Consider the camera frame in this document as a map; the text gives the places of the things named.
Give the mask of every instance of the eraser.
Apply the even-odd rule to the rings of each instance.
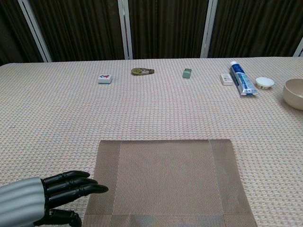
[[[99,84],[110,84],[113,80],[112,75],[101,73],[98,77],[98,83]]]
[[[233,80],[229,73],[221,73],[220,80],[223,85],[232,85]]]
[[[191,69],[184,69],[182,77],[189,79],[190,75],[191,75]]]

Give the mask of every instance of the robotic finger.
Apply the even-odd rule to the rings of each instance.
[[[77,177],[87,178],[89,176],[90,176],[90,174],[87,173],[87,172],[79,171],[79,170],[73,170],[73,171],[69,171],[69,172],[65,172],[65,173],[62,173],[62,174],[58,174],[58,175],[55,175],[55,176],[45,178],[41,181],[42,181],[42,184],[44,186],[48,186],[48,185],[59,183],[63,180],[67,180],[67,179],[71,179],[71,178],[77,178]]]
[[[72,202],[82,196],[86,196],[92,193],[104,193],[108,188],[100,184],[87,184],[81,185],[63,192],[57,192],[49,196],[45,196],[45,205],[52,209],[63,204]]]
[[[71,189],[76,186],[81,186],[85,184],[98,184],[97,181],[85,177],[67,179],[60,183],[55,183],[51,185],[44,186],[45,194],[50,195],[56,192],[65,191],[67,189]]]
[[[52,209],[45,212],[43,219],[34,222],[35,226],[65,224],[69,224],[71,227],[81,227],[82,221],[79,215],[72,210]]]

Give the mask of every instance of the woven placemat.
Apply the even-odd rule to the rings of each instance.
[[[257,226],[230,140],[101,141],[85,227]]]

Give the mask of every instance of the curtain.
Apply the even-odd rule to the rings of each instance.
[[[124,59],[116,0],[30,0],[53,61]]]
[[[208,0],[128,0],[133,57],[200,57]]]
[[[0,0],[0,32],[0,66],[43,61],[17,0]]]
[[[293,56],[303,0],[219,0],[208,57]]]

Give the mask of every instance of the blue toothpaste tube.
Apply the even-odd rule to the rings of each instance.
[[[240,95],[251,96],[258,94],[255,86],[253,86],[242,67],[236,61],[231,62],[231,76],[240,92]]]

